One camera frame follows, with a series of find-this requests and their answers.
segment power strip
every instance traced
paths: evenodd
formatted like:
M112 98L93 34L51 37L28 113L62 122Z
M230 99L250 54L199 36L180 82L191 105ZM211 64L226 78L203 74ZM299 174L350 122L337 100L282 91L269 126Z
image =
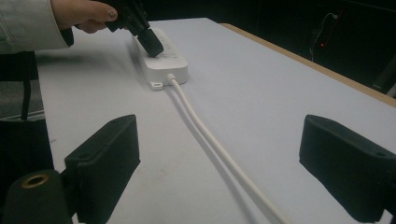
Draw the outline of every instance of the power strip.
M138 41L139 62L148 84L154 91L160 91L164 86L170 85L168 74L173 74L177 83L183 84L188 79L187 62L169 37L159 28L152 28L154 34L163 44L163 52L155 58L149 57Z

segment table surface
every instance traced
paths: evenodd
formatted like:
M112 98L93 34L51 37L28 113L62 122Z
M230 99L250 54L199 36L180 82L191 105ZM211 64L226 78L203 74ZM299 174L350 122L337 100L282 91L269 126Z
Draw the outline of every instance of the table surface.
M189 63L202 121L291 223L358 223L299 163L307 114L396 152L396 109L208 19L153 21ZM36 53L55 167L108 121L136 114L141 164L109 223L268 223L191 124L172 87L149 88L128 31L74 31ZM387 212L379 223L389 223Z

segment person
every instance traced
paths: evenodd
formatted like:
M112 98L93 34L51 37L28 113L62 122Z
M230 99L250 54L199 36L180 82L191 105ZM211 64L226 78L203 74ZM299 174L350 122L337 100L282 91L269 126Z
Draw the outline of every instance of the person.
M72 26L92 34L117 17L114 7L91 0L1 0L0 54L68 48Z

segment hand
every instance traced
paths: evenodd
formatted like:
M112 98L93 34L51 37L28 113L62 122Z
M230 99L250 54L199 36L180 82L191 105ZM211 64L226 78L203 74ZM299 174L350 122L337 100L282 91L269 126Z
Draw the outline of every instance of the hand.
M91 0L50 0L59 30L74 25L88 34L106 28L106 21L117 19L117 10L105 3Z

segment white power strip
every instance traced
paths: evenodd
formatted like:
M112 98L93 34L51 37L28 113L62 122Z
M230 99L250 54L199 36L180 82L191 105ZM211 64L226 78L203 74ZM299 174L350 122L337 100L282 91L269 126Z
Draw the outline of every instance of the white power strip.
M152 28L154 34L163 44L163 52L155 58L150 58L143 47L136 41L139 48L139 62L148 84L154 91L160 91L168 86L168 74L175 75L179 84L187 82L187 62L180 54L169 37L159 28Z

